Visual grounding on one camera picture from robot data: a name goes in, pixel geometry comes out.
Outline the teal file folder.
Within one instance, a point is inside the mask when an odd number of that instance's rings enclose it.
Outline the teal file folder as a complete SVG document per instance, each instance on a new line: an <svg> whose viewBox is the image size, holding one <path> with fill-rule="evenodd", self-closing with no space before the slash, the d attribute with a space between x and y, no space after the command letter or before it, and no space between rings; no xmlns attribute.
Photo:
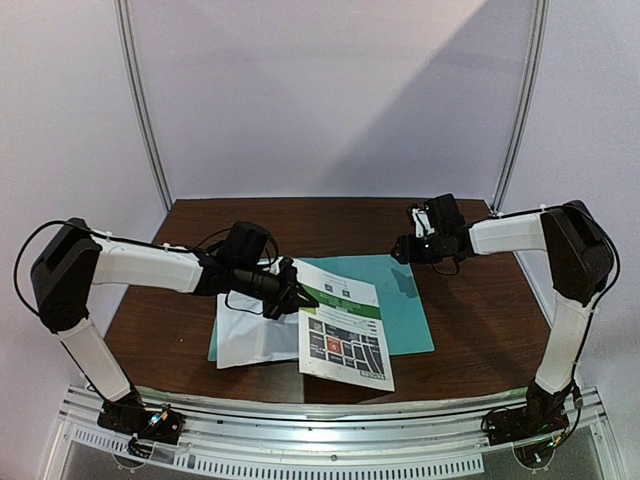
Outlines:
<svg viewBox="0 0 640 480"><path fill-rule="evenodd" d="M435 350L411 267L389 255L307 257L306 262L376 287L389 353L392 356Z"/></svg>

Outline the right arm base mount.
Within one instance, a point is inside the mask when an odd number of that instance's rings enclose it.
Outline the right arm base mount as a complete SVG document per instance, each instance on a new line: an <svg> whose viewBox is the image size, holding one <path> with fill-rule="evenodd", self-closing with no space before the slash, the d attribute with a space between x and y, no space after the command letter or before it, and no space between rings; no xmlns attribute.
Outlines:
<svg viewBox="0 0 640 480"><path fill-rule="evenodd" d="M565 409L565 400L569 396L577 411L573 424L570 424ZM564 390L553 394L531 384L523 407L496 407L488 411L481 420L480 429L487 435L491 445L533 439L560 430L559 438L546 444L548 448L558 448L577 429L582 407L582 392L575 383L570 383Z"/></svg>

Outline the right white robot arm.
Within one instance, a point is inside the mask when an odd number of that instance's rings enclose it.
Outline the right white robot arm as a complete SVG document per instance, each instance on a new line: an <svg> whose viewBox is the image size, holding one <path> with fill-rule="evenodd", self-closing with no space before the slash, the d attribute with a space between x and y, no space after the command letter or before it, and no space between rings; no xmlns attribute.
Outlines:
<svg viewBox="0 0 640 480"><path fill-rule="evenodd" d="M593 310L605 293L615 254L605 232L579 200L468 222L445 194L407 210L413 232L390 255L400 264L460 263L497 253L546 255L555 291L553 324L532 390L565 392L584 348Z"/></svg>

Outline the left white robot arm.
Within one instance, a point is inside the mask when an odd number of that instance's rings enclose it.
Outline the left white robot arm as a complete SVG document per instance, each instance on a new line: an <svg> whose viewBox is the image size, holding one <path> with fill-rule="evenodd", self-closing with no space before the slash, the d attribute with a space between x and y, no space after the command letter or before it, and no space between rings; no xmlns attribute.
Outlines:
<svg viewBox="0 0 640 480"><path fill-rule="evenodd" d="M148 426L148 412L90 318L94 285L115 284L215 297L238 292L262 303L277 320L318 301L297 279L289 257L265 257L276 244L264 228L237 221L211 246L154 245L92 230L80 218L62 222L31 267L37 315L54 334L128 434Z"/></svg>

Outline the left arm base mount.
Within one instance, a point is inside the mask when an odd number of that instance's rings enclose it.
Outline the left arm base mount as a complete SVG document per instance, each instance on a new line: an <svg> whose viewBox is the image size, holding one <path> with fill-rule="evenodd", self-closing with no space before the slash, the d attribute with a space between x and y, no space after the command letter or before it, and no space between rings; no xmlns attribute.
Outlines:
<svg viewBox="0 0 640 480"><path fill-rule="evenodd" d="M133 391L117 401L103 402L97 425L129 436L126 451L129 455L149 459L156 443L177 446L185 416L170 404L145 404Z"/></svg>

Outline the white printed paper sheet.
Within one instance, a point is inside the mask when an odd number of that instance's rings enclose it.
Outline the white printed paper sheet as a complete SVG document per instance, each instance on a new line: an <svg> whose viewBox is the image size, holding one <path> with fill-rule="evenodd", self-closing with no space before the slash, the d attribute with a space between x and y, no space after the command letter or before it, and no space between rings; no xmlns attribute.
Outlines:
<svg viewBox="0 0 640 480"><path fill-rule="evenodd" d="M231 292L216 298L208 361L216 368L298 359L298 314L265 318L262 302Z"/></svg>

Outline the colourful printed leaflet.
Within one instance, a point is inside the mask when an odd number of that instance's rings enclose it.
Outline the colourful printed leaflet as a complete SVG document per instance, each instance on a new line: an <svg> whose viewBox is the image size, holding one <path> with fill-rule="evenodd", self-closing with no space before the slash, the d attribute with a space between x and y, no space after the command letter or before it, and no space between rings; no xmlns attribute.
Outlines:
<svg viewBox="0 0 640 480"><path fill-rule="evenodd" d="M318 302L298 313L304 375L393 392L395 382L376 288L296 260L297 278Z"/></svg>

